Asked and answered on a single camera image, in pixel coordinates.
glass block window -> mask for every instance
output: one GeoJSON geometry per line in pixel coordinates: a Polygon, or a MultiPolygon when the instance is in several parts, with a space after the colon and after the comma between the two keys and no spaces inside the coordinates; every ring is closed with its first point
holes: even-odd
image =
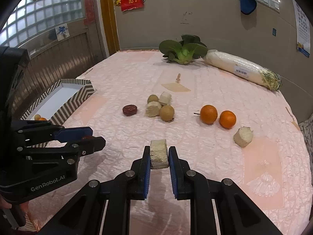
{"type": "Polygon", "coordinates": [[[0,46],[20,46],[43,31],[83,17],[81,0],[21,0],[0,33],[0,46]]]}

pink quilted tablecloth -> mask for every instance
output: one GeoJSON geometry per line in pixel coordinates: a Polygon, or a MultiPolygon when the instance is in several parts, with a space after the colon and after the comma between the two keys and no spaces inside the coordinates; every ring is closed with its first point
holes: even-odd
{"type": "MultiPolygon", "coordinates": [[[[283,234],[298,235],[307,225],[312,202],[309,155],[280,92],[201,60],[187,66],[168,64],[158,51],[118,52],[79,78],[90,79],[96,92],[64,125],[90,126],[95,136],[106,139],[106,147],[80,159],[76,181],[30,202],[38,229],[88,180],[113,179],[142,156],[151,140],[163,138],[207,178],[233,179],[283,234]],[[148,96],[163,91],[173,96],[175,119],[169,123],[145,116],[148,96]],[[127,104],[136,105],[138,113],[124,116],[122,107],[127,104]],[[233,111],[236,125],[226,130],[218,121],[203,124],[193,113],[206,104],[214,105],[219,114],[233,111]],[[254,132],[245,148],[233,141],[241,126],[254,132]]],[[[152,170],[148,199],[132,202],[130,234],[189,234],[189,215],[189,202],[174,199],[169,169],[152,170]]]]}

small orange fruit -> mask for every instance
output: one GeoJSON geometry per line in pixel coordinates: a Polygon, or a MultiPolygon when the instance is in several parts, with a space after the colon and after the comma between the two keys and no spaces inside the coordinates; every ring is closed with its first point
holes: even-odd
{"type": "Polygon", "coordinates": [[[225,110],[219,117],[219,123],[224,128],[230,129],[236,124],[236,115],[229,110],[225,110]]]}
{"type": "Polygon", "coordinates": [[[200,110],[200,119],[205,124],[212,124],[217,119],[217,110],[212,105],[205,105],[200,110]]]}

wall switch panel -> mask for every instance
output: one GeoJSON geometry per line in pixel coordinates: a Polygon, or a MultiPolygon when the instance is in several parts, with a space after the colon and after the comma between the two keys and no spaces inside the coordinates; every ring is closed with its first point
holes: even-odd
{"type": "Polygon", "coordinates": [[[279,13],[279,2],[275,0],[257,0],[259,3],[264,4],[267,7],[270,7],[271,9],[275,10],[279,13]]]}

calendar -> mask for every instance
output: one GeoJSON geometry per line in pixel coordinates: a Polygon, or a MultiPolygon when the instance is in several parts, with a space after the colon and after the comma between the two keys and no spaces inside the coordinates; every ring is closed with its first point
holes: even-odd
{"type": "Polygon", "coordinates": [[[292,0],[292,2],[295,8],[295,20],[297,24],[297,49],[309,57],[311,48],[309,20],[296,1],[292,0]]]}

